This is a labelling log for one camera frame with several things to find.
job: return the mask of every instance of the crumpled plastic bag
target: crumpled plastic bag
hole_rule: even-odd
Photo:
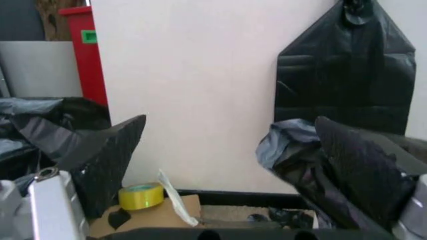
[[[3,98],[0,116],[3,141],[16,146],[0,145],[0,173],[25,195],[40,169],[70,172],[87,218],[113,202],[146,123],[139,115],[111,127],[107,108],[83,98]]]
[[[321,128],[322,135],[317,135],[317,128]],[[356,131],[355,128],[347,126],[343,128],[344,132]],[[410,169],[417,166],[421,168],[418,171],[427,172],[427,165],[417,161],[407,152],[402,152],[402,149],[391,141],[379,137],[380,144],[388,148],[387,154],[384,153],[382,147],[372,140],[376,140],[372,137],[376,133],[366,134],[365,130],[361,130],[357,134],[361,137],[355,141],[363,143],[363,147],[351,152],[350,156],[338,158],[340,161],[337,162],[334,158],[338,156],[331,154],[329,150],[325,151],[322,146],[323,141],[329,139],[329,143],[336,147],[336,152],[341,153],[349,147],[336,129],[324,128],[323,125],[316,125],[315,128],[301,119],[285,120],[272,124],[270,132],[260,142],[256,154],[258,162],[285,182],[292,184],[308,206],[316,210],[319,218],[328,226],[386,233],[396,221],[401,204],[408,200],[416,185],[416,180],[409,176],[411,173],[405,172],[401,166],[409,166]],[[376,158],[371,159],[361,154],[371,148],[378,151],[384,159],[377,161]],[[343,175],[341,168],[346,167],[347,174],[359,175]],[[360,174],[367,171],[366,168],[376,174]],[[346,178],[349,176],[353,176],[352,181]],[[375,192],[377,188],[389,188],[390,191],[383,189]]]
[[[318,116],[405,134],[415,48],[376,0],[339,0],[277,59],[275,122]]]
[[[111,127],[108,109],[84,98],[0,98],[0,179],[15,180],[54,164],[15,125],[33,117],[82,135]]]

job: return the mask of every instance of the black plastic edge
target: black plastic edge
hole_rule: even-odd
[[[178,190],[179,195],[197,194],[201,205],[310,209],[300,195],[234,191]]]

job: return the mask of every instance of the green label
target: green label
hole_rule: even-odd
[[[98,42],[97,33],[95,30],[81,30],[81,41],[84,44],[96,44]]]

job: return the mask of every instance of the red bin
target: red bin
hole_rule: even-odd
[[[59,14],[67,17],[83,97],[107,106],[92,7],[60,9]]]

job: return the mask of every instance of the tape roll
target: tape roll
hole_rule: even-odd
[[[161,204],[164,199],[163,186],[158,183],[133,185],[118,191],[118,202],[124,210],[146,209]]]

